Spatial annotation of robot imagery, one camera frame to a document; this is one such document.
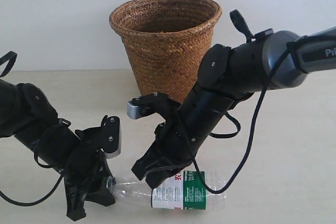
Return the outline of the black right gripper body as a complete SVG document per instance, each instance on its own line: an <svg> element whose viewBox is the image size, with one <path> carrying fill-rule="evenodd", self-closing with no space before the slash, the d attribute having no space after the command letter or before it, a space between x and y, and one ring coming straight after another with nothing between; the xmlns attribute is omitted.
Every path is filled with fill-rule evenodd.
<svg viewBox="0 0 336 224"><path fill-rule="evenodd" d="M189 166L205 141L204 119L170 119L155 131L143 166Z"/></svg>

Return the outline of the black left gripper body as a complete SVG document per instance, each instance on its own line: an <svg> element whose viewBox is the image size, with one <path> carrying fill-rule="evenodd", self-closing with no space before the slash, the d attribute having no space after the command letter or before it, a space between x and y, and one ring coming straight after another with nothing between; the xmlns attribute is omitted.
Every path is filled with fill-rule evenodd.
<svg viewBox="0 0 336 224"><path fill-rule="evenodd" d="M112 157L113 127L58 130L58 173L65 179L86 182L109 176L107 159Z"/></svg>

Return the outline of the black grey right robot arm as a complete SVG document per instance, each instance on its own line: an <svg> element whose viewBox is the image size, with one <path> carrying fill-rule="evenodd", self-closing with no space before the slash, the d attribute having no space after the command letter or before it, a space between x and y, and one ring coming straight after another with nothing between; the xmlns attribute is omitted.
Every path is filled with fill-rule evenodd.
<svg viewBox="0 0 336 224"><path fill-rule="evenodd" d="M160 92L128 102L132 119L154 113L164 118L132 172L157 188L191 165L214 127L237 104L256 92L297 87L308 74L334 68L335 28L310 36L269 29L236 48L214 45L203 57L197 80L182 103Z"/></svg>

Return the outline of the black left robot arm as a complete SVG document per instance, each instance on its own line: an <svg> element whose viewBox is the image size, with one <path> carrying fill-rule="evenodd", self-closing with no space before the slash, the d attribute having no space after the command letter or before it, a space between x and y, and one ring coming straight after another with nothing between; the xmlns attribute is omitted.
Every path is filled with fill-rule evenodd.
<svg viewBox="0 0 336 224"><path fill-rule="evenodd" d="M86 201L105 207L116 201L111 191L116 181L107 159L121 152L121 125L117 116L104 116L96 127L69 127L40 88L1 81L1 137L15 137L33 152L40 167L60 175L66 215L77 221L86 216Z"/></svg>

